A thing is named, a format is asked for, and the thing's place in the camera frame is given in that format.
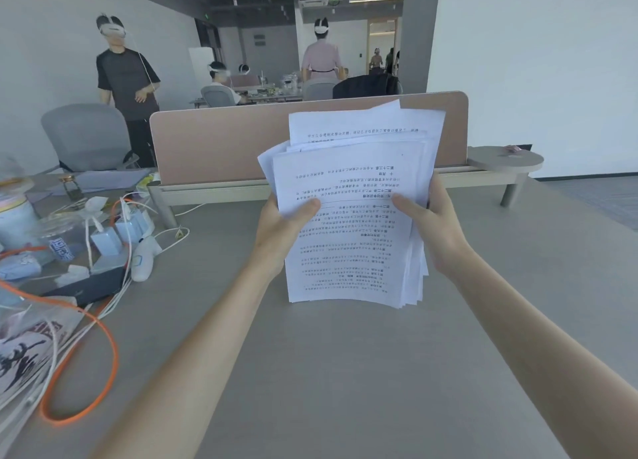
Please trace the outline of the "clear plastic bag with print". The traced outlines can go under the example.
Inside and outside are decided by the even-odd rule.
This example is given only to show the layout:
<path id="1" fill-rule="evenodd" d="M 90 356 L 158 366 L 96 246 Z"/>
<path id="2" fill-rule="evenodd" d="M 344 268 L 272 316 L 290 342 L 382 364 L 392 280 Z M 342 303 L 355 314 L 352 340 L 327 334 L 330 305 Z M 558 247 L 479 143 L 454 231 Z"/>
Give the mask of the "clear plastic bag with print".
<path id="1" fill-rule="evenodd" d="M 0 310 L 0 449 L 5 449 L 37 408 L 62 347 L 84 316 L 27 301 Z"/>

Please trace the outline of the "white headset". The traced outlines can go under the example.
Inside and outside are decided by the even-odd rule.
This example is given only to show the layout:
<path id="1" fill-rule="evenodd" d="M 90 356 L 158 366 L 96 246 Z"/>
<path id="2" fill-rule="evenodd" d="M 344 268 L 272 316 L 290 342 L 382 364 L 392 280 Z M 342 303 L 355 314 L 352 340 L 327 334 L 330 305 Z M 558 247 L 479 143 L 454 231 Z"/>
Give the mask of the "white headset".
<path id="1" fill-rule="evenodd" d="M 101 14 L 96 18 L 96 25 L 100 33 L 105 37 L 126 37 L 126 30 L 121 21 L 116 17 L 109 17 L 106 14 Z"/>

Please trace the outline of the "person's right hand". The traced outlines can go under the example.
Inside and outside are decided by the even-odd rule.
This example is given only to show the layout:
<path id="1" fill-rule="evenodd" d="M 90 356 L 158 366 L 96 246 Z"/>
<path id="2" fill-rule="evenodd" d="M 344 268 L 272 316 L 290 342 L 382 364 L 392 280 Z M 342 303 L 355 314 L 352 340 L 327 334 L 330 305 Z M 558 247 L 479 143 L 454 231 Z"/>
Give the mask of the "person's right hand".
<path id="1" fill-rule="evenodd" d="M 448 191 L 437 172 L 429 184 L 429 217 L 423 224 L 416 224 L 419 235 L 429 251 L 434 265 L 446 277 L 470 249 Z"/>

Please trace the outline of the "black flat box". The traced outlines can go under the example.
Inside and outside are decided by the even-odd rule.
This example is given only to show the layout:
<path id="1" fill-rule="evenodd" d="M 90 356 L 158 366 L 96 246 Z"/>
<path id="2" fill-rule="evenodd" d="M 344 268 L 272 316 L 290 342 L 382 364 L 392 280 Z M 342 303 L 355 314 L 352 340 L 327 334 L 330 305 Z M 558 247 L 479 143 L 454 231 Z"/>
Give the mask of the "black flat box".
<path id="1" fill-rule="evenodd" d="M 91 275 L 66 286 L 57 287 L 42 294 L 42 297 L 63 296 L 74 298 L 75 305 L 84 308 L 88 304 L 116 295 L 122 289 L 123 279 L 124 267 L 118 267 L 97 275 Z"/>

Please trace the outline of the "person's left hand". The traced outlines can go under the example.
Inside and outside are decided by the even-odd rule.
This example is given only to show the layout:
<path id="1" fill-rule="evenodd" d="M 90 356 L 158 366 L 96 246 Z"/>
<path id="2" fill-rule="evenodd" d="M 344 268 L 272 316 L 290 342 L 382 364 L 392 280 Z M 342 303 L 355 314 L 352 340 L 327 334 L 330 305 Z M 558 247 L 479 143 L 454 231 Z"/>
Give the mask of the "person's left hand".
<path id="1" fill-rule="evenodd" d="M 301 232 L 301 230 L 286 230 L 285 217 L 279 212 L 277 199 L 271 193 L 262 208 L 251 253 L 251 262 L 256 262 L 270 279 L 283 269 L 284 260 Z"/>

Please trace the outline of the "clear plastic jar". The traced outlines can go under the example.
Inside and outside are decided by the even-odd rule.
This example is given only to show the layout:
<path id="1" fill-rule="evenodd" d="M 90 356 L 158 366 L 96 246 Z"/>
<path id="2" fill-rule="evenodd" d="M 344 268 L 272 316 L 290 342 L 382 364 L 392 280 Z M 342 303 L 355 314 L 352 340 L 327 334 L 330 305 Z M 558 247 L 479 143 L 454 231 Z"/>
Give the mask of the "clear plastic jar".
<path id="1" fill-rule="evenodd" d="M 76 213 L 42 218 L 36 224 L 35 233 L 57 261 L 70 264 L 87 252 L 86 224 Z"/>

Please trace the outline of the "white power adapter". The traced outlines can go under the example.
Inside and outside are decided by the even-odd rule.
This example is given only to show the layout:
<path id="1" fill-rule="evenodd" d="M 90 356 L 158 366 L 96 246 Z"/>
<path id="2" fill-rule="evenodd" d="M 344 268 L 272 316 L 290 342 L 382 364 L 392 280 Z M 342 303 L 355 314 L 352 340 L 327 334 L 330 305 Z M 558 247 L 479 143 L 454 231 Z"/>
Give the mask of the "white power adapter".
<path id="1" fill-rule="evenodd" d="M 122 242 L 135 248 L 142 239 L 153 234 L 155 223 L 147 209 L 133 210 L 127 219 L 120 216 L 115 222 L 115 228 Z"/>
<path id="2" fill-rule="evenodd" d="M 96 229 L 90 235 L 92 243 L 104 257 L 115 257 L 123 251 L 123 243 L 113 227 Z"/>

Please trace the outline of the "person's left forearm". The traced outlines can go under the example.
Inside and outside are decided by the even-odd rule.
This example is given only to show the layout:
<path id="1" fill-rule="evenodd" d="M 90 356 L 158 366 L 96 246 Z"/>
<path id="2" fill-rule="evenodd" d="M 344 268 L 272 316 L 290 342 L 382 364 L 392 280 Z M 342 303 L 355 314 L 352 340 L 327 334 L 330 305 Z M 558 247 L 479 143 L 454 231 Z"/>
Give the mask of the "person's left forearm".
<path id="1" fill-rule="evenodd" d="M 91 459 L 194 459 L 283 258 L 254 252 Z"/>

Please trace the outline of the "black jacket on chair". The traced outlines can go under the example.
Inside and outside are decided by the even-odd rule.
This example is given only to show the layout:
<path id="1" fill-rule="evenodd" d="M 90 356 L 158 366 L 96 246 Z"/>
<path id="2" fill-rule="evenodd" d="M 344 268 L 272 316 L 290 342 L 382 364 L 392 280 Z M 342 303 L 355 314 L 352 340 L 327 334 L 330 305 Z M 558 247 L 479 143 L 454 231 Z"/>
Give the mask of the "black jacket on chair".
<path id="1" fill-rule="evenodd" d="M 398 77 L 375 73 L 344 79 L 332 90 L 332 99 L 366 98 L 403 94 Z"/>

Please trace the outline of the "small glass bottle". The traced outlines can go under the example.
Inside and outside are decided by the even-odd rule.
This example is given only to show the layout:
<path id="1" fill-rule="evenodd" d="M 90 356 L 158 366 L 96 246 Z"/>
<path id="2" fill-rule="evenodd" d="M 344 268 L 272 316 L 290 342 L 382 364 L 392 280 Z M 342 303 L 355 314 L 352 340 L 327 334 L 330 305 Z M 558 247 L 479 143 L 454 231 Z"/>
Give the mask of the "small glass bottle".
<path id="1" fill-rule="evenodd" d="M 79 202 L 85 198 L 82 189 L 72 173 L 60 176 L 59 181 L 66 195 L 72 202 Z"/>

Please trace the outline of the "round grey side shelf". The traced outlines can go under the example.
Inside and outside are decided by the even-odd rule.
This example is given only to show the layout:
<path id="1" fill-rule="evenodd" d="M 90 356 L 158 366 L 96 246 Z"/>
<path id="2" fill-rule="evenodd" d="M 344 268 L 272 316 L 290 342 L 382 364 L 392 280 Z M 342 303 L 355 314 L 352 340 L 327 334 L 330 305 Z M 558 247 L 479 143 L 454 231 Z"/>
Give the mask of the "round grey side shelf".
<path id="1" fill-rule="evenodd" d="M 468 147 L 467 164 L 482 171 L 532 173 L 542 168 L 543 156 L 524 150 L 508 155 L 501 146 Z"/>

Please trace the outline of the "person's right forearm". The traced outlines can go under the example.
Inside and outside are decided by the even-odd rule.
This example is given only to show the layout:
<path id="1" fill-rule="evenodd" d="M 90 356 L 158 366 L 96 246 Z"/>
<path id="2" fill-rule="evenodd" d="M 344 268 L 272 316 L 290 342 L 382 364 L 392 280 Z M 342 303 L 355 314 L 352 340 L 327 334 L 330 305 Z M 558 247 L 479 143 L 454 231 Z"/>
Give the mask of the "person's right forearm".
<path id="1" fill-rule="evenodd" d="M 435 256 L 566 454 L 638 459 L 638 390 L 469 246 Z"/>

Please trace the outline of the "grey office chair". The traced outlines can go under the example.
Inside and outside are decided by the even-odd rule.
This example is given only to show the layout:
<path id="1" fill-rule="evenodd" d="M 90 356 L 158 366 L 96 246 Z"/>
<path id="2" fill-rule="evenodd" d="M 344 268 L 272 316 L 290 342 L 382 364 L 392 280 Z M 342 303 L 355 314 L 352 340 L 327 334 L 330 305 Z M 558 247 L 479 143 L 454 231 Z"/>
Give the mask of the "grey office chair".
<path id="1" fill-rule="evenodd" d="M 336 84 L 338 84 L 338 80 L 335 78 L 311 78 L 302 84 L 302 100 L 332 100 Z"/>
<path id="2" fill-rule="evenodd" d="M 66 172 L 124 170 L 139 166 L 125 119 L 103 103 L 75 103 L 46 112 L 42 128 Z"/>

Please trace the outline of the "white milk powder can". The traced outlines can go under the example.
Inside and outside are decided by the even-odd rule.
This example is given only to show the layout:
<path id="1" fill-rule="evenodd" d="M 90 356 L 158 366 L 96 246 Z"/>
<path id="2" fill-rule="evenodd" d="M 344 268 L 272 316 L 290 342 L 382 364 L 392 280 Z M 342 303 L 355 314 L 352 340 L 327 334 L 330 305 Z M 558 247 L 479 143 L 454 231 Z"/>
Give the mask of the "white milk powder can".
<path id="1" fill-rule="evenodd" d="M 39 217 L 26 195 L 34 185 L 18 161 L 0 151 L 0 251 L 42 245 L 35 235 Z"/>

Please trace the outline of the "stack of printed white papers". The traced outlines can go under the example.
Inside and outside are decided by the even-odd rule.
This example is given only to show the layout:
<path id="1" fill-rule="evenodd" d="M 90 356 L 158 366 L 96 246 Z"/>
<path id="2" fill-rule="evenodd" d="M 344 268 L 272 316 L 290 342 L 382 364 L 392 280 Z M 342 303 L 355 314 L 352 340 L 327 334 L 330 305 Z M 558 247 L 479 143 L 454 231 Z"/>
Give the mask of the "stack of printed white papers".
<path id="1" fill-rule="evenodd" d="M 285 259 L 290 302 L 402 308 L 422 300 L 424 244 L 392 196 L 427 203 L 445 115 L 395 100 L 288 117 L 289 139 L 262 153 L 259 164 L 282 214 L 321 202 Z"/>

